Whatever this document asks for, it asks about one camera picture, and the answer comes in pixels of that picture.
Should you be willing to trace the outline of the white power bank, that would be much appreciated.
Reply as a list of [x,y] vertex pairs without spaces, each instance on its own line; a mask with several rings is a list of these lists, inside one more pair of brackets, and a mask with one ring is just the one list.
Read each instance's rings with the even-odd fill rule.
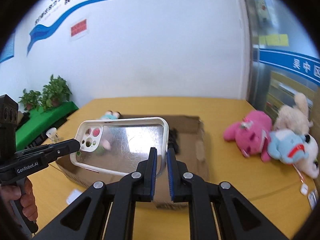
[[80,195],[82,194],[82,191],[78,190],[78,189],[74,189],[69,196],[66,199],[66,203],[68,205],[70,205],[72,202],[74,202],[76,200],[76,198],[78,198]]

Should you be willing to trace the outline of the white clear phone case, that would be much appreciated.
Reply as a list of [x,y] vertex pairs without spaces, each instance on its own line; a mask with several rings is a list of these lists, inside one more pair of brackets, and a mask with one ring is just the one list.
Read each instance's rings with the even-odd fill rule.
[[75,136],[80,149],[70,160],[86,170],[123,177],[155,148],[159,176],[166,168],[168,138],[169,125],[160,117],[86,120]]

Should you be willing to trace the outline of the paper cup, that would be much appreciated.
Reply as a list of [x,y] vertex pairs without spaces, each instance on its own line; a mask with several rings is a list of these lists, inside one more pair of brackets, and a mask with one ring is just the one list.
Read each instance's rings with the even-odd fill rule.
[[55,127],[50,128],[47,132],[46,132],[46,136],[53,142],[53,143],[57,143],[59,142],[59,136],[57,134],[57,129]]

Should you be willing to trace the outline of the green covered side table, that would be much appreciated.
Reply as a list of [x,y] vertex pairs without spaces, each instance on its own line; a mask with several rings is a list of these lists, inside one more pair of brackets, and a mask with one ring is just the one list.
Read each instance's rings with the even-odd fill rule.
[[78,107],[74,102],[64,102],[59,107],[43,111],[33,109],[29,112],[29,120],[16,131],[16,150],[20,151],[30,145],[43,132],[46,133],[53,124],[66,118]]

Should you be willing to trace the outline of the brown cardboard box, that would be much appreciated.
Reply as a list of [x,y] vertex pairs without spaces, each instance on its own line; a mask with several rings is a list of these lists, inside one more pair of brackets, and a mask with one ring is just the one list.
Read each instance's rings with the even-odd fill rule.
[[[160,117],[168,123],[168,149],[174,149],[176,159],[185,163],[188,171],[207,180],[209,178],[209,171],[204,152],[204,128],[199,117],[182,115],[146,117],[125,115],[120,119],[148,117]],[[124,177],[97,173],[75,166],[70,160],[70,155],[59,158],[56,163],[68,179],[85,188],[88,188],[96,181],[110,184],[118,182]],[[148,207],[152,209],[183,210],[187,206],[186,203],[174,203],[171,200],[166,161],[166,168],[163,173],[156,177],[154,199]]]

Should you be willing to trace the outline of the green potted plant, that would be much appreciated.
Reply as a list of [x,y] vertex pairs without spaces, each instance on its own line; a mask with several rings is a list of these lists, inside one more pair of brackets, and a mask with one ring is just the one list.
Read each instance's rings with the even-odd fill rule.
[[43,86],[40,103],[44,111],[59,107],[61,103],[69,101],[71,90],[61,76],[50,76],[49,83]]
[[41,92],[37,90],[23,90],[23,95],[20,96],[19,104],[22,104],[25,111],[30,111],[32,109],[38,110],[40,104],[39,99]]

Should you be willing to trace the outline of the pink pig plush toy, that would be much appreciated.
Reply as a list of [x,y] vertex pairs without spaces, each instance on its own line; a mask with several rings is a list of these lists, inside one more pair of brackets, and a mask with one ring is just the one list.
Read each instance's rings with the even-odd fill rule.
[[120,119],[121,114],[119,112],[114,111],[106,111],[99,120],[117,120]]

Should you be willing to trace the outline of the small white earbuds case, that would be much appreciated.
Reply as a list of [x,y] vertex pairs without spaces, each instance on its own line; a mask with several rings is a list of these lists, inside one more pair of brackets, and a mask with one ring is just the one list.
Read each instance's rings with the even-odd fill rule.
[[300,192],[302,195],[304,196],[307,196],[308,195],[308,190],[309,190],[309,187],[306,183],[303,183],[300,187]]

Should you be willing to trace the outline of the magenta plush toy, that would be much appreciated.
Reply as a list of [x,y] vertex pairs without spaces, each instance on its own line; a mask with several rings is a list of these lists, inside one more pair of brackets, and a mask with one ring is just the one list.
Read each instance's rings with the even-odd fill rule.
[[263,111],[253,110],[223,133],[225,141],[234,141],[246,158],[259,154],[263,162],[271,160],[267,147],[271,141],[272,120]]

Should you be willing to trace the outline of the light blue plush toy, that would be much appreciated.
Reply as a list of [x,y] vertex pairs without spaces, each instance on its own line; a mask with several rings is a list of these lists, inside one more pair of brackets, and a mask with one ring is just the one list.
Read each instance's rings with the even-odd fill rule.
[[268,143],[268,155],[284,164],[295,164],[309,157],[304,143],[305,135],[298,135],[290,129],[270,132],[271,141]]

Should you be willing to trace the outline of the beige bunny plush toy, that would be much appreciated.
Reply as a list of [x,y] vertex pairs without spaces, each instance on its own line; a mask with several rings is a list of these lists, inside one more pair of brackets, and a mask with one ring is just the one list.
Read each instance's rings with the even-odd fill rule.
[[309,108],[307,98],[303,93],[294,96],[295,105],[282,105],[273,130],[290,129],[298,135],[309,134],[313,123],[309,121]]

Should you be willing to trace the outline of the blue glass door banner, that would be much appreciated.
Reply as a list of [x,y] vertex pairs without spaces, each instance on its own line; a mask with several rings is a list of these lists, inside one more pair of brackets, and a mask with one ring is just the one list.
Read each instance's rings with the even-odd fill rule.
[[259,49],[259,62],[299,75],[319,86],[319,59],[291,51]]

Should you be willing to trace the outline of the yellow sticky notes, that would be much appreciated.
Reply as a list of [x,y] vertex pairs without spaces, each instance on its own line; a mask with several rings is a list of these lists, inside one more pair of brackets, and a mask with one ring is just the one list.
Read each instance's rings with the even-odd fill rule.
[[264,46],[288,47],[289,37],[287,34],[260,35],[259,44]]

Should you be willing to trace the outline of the cartoon sheep poster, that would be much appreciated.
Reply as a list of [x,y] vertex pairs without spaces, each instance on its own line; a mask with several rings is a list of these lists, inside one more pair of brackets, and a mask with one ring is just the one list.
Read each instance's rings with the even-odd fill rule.
[[271,18],[265,0],[255,0],[255,5],[259,21],[263,24],[270,22]]

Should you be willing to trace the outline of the red wall sign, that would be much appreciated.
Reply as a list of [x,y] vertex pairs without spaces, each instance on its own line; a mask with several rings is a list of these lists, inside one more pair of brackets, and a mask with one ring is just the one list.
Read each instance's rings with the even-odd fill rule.
[[75,25],[71,26],[71,37],[74,37],[86,30],[87,30],[87,20],[84,19],[76,23]]

